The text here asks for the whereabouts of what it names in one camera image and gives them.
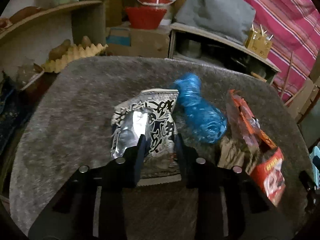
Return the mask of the brown paper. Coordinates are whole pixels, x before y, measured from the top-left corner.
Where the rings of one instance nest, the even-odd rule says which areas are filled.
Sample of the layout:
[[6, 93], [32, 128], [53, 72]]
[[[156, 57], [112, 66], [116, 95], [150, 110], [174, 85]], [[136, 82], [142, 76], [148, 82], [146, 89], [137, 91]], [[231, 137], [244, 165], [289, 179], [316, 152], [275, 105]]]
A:
[[231, 169], [233, 166], [240, 166], [249, 173], [251, 154], [245, 143], [224, 136], [220, 141], [220, 150], [218, 167]]

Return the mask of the red striped hanging cloth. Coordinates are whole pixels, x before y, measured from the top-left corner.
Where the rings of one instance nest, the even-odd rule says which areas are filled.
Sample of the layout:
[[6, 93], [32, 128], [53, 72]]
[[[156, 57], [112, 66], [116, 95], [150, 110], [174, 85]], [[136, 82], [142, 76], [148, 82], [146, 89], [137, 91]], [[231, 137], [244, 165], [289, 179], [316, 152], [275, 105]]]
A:
[[268, 59], [281, 72], [274, 85], [280, 92], [292, 51], [300, 66], [312, 65], [319, 52], [319, 11], [312, 0], [244, 0], [255, 10], [254, 26], [262, 25], [273, 37]]

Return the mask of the grey shaggy table mat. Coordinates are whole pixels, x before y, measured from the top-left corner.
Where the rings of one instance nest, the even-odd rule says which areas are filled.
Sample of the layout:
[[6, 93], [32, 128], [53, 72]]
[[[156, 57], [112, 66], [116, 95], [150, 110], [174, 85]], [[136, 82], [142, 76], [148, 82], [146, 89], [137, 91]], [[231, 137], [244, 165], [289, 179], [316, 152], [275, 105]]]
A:
[[116, 105], [146, 89], [169, 88], [186, 73], [201, 79], [203, 97], [222, 111], [230, 89], [242, 93], [263, 131], [283, 152], [286, 188], [278, 207], [293, 230], [300, 229], [307, 219], [307, 200], [298, 174], [312, 168], [296, 122], [273, 87], [226, 68], [123, 56], [70, 63], [40, 101], [20, 139], [11, 174], [10, 211], [16, 225], [27, 233], [80, 165], [108, 163]]

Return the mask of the orange snack bag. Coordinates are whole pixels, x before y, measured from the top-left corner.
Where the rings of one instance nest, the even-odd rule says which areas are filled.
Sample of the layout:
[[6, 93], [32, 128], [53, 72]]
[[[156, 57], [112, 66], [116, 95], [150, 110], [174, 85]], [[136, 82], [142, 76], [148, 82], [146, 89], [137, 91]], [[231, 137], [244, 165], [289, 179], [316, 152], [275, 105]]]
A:
[[232, 136], [243, 139], [251, 151], [260, 150], [265, 153], [277, 149], [276, 144], [260, 128], [259, 120], [239, 91], [231, 89], [227, 92], [226, 111]]

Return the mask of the black white noodle packet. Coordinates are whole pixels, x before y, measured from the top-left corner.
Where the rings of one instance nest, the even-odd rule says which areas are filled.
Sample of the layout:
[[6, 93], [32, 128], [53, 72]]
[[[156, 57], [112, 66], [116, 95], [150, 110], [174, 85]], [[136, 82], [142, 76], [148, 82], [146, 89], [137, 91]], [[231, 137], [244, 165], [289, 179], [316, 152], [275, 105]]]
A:
[[112, 159], [122, 157], [125, 150], [136, 146], [141, 135], [146, 139], [138, 186], [181, 180], [174, 142], [177, 128], [172, 117], [178, 96], [176, 89], [143, 90], [114, 108]]

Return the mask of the red plastic bowl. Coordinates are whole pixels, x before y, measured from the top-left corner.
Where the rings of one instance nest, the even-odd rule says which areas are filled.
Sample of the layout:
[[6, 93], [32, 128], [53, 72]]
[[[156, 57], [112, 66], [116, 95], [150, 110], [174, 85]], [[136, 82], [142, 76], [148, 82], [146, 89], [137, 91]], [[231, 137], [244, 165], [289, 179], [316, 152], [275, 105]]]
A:
[[153, 30], [157, 29], [167, 9], [153, 7], [127, 7], [125, 12], [131, 28]]

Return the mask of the blue plastic bag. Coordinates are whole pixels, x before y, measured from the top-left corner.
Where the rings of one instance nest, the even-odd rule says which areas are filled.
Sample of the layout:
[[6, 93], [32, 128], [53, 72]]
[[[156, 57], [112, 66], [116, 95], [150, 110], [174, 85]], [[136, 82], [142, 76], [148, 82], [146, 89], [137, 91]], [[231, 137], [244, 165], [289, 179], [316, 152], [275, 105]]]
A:
[[187, 73], [173, 83], [178, 90], [178, 105], [183, 109], [185, 122], [201, 142], [214, 144], [227, 131], [226, 116], [201, 95], [201, 80]]

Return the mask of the cardboard box under bowl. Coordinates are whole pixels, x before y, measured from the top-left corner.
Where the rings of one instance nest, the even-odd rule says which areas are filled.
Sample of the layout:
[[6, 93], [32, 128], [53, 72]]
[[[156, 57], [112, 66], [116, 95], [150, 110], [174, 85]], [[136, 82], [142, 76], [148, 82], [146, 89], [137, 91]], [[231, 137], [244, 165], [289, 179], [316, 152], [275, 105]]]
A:
[[153, 30], [135, 29], [130, 26], [106, 29], [107, 51], [113, 56], [167, 58], [170, 44], [169, 27]]

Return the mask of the red snack packet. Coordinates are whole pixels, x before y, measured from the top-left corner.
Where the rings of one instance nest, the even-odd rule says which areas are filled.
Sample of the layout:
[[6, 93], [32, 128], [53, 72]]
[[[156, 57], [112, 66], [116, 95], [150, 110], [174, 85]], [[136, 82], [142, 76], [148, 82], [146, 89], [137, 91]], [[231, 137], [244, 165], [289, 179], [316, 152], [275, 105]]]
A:
[[283, 153], [278, 147], [274, 151], [267, 152], [251, 173], [251, 178], [274, 206], [278, 206], [286, 187], [281, 171], [283, 161]]

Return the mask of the yellow egg carton tray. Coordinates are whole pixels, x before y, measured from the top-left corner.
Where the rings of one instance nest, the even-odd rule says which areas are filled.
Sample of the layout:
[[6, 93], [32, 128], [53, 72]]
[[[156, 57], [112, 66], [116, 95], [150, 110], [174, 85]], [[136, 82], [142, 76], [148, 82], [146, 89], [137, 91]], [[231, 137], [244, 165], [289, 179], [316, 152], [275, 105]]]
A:
[[78, 46], [74, 44], [70, 48], [68, 48], [67, 52], [64, 53], [60, 59], [47, 60], [44, 64], [41, 65], [41, 67], [44, 69], [45, 72], [59, 73], [63, 69], [65, 69], [67, 64], [69, 64], [70, 62], [82, 58], [101, 55], [105, 52], [107, 47], [108, 45], [103, 46], [100, 43], [97, 45], [91, 44], [86, 48], [84, 48], [81, 44]]

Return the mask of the wooden broom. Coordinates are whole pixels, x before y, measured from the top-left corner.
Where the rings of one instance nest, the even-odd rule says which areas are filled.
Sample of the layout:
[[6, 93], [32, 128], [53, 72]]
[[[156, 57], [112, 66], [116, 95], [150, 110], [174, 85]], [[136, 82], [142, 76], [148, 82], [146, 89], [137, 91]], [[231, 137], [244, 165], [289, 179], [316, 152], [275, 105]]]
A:
[[314, 63], [315, 60], [312, 61], [312, 65], [300, 66], [300, 59], [295, 55], [295, 52], [292, 51], [290, 55], [289, 68], [279, 92], [280, 99], [283, 103], [286, 105], [290, 104], [290, 100], [302, 91], [309, 79]]

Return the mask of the grey fabric cover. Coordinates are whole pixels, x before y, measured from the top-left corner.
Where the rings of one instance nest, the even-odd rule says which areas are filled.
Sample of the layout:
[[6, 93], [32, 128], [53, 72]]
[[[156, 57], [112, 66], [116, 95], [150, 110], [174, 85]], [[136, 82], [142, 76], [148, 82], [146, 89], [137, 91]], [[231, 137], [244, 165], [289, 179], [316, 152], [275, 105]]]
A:
[[244, 0], [186, 0], [175, 20], [243, 45], [255, 13]]

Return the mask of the wooden chopstick holder box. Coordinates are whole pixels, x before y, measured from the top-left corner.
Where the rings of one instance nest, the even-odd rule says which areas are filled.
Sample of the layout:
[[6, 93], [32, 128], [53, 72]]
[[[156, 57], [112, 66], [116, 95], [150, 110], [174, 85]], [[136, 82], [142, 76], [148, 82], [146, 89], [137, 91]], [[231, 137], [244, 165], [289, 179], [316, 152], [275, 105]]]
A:
[[245, 47], [263, 59], [267, 59], [273, 44], [272, 37], [273, 35], [267, 35], [267, 30], [262, 25], [254, 26], [252, 24]]

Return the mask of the wooden corner shelf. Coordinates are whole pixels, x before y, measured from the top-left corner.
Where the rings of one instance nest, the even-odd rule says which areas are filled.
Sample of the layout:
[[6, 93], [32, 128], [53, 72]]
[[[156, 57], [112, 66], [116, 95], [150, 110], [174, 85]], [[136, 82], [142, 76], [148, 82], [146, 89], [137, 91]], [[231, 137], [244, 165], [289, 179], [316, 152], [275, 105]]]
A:
[[79, 0], [39, 12], [1, 33], [1, 72], [14, 78], [25, 60], [41, 65], [52, 48], [69, 39], [80, 44], [83, 36], [105, 44], [103, 0]]

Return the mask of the light blue plastic basket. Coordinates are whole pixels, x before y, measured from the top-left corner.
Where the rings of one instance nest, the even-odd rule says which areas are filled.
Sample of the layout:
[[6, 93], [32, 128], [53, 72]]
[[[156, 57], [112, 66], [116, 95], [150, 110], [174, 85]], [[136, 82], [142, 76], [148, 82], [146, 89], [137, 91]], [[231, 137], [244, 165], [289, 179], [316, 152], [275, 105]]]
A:
[[313, 171], [313, 181], [315, 182], [317, 189], [319, 189], [319, 147], [315, 146], [309, 155], [312, 171]]

